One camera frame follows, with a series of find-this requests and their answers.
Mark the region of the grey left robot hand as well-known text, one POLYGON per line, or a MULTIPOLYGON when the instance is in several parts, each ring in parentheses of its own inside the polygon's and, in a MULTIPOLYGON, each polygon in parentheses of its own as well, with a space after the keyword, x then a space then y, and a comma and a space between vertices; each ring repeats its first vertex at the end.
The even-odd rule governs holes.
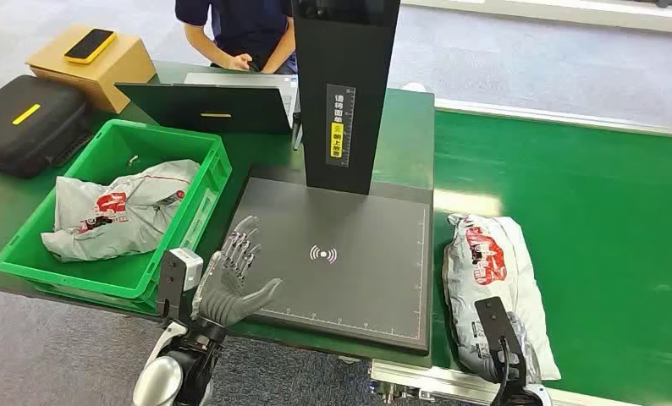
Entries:
POLYGON ((283 280, 273 278, 247 293, 246 278, 261 251, 260 220, 249 215, 225 238, 207 264, 192 300, 190 319, 229 327, 253 315, 277 296, 283 280))

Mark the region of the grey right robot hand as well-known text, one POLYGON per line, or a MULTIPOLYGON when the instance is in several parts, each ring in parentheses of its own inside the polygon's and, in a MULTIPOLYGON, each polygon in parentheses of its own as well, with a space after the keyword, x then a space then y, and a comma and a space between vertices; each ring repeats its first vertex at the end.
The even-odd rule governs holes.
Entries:
POLYGON ((525 325, 520 318, 513 312, 507 312, 510 319, 510 324, 513 327, 516 338, 521 348, 522 355, 525 360, 525 378, 526 384, 541 384, 542 376, 540 365, 537 359, 537 353, 532 345, 530 338, 527 336, 525 325))

